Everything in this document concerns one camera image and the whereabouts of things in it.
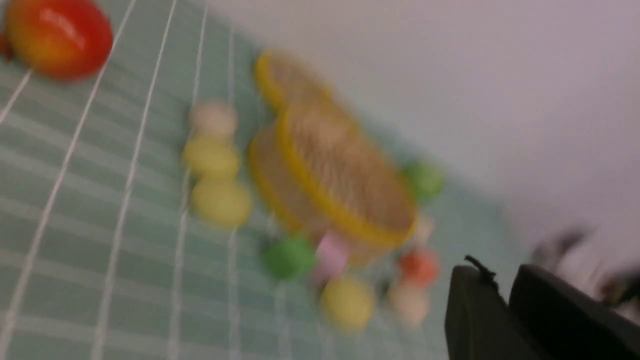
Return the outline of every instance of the green checkered tablecloth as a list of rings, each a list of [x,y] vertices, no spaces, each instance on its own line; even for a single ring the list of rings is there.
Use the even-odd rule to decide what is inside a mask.
[[[259,49],[186,0],[99,3],[115,48],[97,77],[62,85],[0,65],[0,360],[439,360],[452,266],[473,253],[508,288],[521,255],[499,209],[450,181],[429,209],[443,273],[423,328],[380,306],[361,336],[336,333],[304,280],[278,285],[261,268],[266,209],[231,233],[185,211],[192,102],[233,104],[240,147],[272,117],[252,79]],[[362,276],[393,273],[388,260]]]

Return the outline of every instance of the pink block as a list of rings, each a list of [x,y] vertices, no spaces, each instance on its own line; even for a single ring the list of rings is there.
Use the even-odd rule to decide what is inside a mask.
[[[323,286],[332,277],[342,274],[349,261],[349,251],[339,236],[327,232],[318,244],[316,258],[318,262],[310,280],[316,286]]]

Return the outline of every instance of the white wall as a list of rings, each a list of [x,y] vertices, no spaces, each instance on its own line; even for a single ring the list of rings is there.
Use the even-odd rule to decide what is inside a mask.
[[[504,199],[527,243],[585,218],[640,255],[640,1],[209,4]]]

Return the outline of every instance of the toy food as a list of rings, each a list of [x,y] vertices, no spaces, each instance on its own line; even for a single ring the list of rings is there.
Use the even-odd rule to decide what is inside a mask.
[[[253,139],[249,168],[288,230],[319,240],[330,229],[344,240],[349,264],[366,265],[409,239],[416,205],[391,161],[337,116],[321,106],[288,107]]]
[[[403,169],[403,175],[420,202],[435,199],[444,187],[444,173],[425,162],[408,165]]]
[[[429,313],[429,300],[421,290],[409,284],[398,284],[387,293],[387,304],[401,324],[419,327]]]
[[[198,134],[231,140],[237,129],[236,112],[221,102],[197,104],[189,114],[191,126]]]
[[[316,249],[318,264],[311,272],[311,282],[323,286],[327,281],[340,274],[349,262],[349,250],[340,237],[332,232],[324,235]]]
[[[236,148],[210,135],[196,135],[184,146],[183,160],[197,177],[233,179],[240,170]]]
[[[91,0],[11,0],[4,26],[0,51],[57,80],[97,72],[113,45],[109,20]]]
[[[426,287],[433,283],[440,273],[438,261],[433,252],[416,248],[400,258],[401,282],[413,286]]]
[[[202,218],[232,229],[249,219],[251,195],[239,183],[203,178],[191,192],[191,205]]]
[[[305,237],[291,236],[265,251],[262,262],[274,277],[291,280],[311,270],[316,255]]]
[[[331,102],[328,87],[315,74],[283,53],[262,53],[255,65],[255,77],[275,110],[294,103]]]
[[[433,220],[428,217],[422,217],[418,219],[418,223],[415,226],[415,231],[413,232],[413,239],[419,246],[427,245],[427,241],[429,237],[431,237],[431,233],[433,233]]]
[[[369,285],[352,277],[329,280],[320,303],[329,320],[349,332],[364,330],[376,309]]]

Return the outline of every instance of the red apple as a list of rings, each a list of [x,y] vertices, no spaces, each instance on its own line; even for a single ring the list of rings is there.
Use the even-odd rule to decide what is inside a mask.
[[[96,73],[113,45],[111,25],[91,0],[10,0],[0,49],[62,81]]]

